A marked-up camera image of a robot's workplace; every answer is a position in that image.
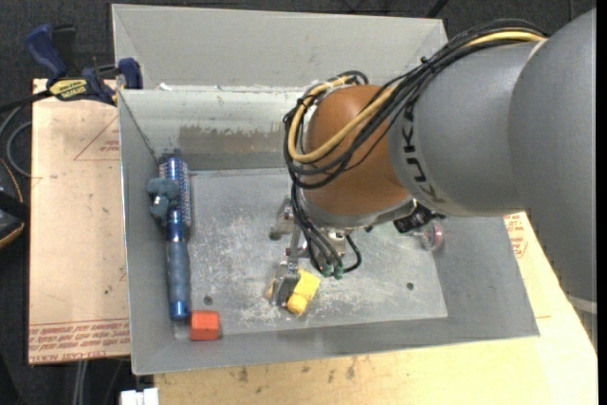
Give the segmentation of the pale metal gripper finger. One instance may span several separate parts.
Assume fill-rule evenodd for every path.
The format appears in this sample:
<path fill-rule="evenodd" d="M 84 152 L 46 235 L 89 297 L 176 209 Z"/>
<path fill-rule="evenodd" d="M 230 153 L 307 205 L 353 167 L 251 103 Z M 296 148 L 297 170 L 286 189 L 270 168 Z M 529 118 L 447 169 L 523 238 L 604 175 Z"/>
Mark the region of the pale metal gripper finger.
<path fill-rule="evenodd" d="M 284 278 L 284 306 L 287 306 L 288 300 L 293 294 L 297 283 L 300 281 L 300 269 L 296 264 L 288 263 Z"/>
<path fill-rule="evenodd" d="M 283 304 L 288 294 L 288 272 L 285 268 L 279 268 L 272 284 L 272 303 Z"/>

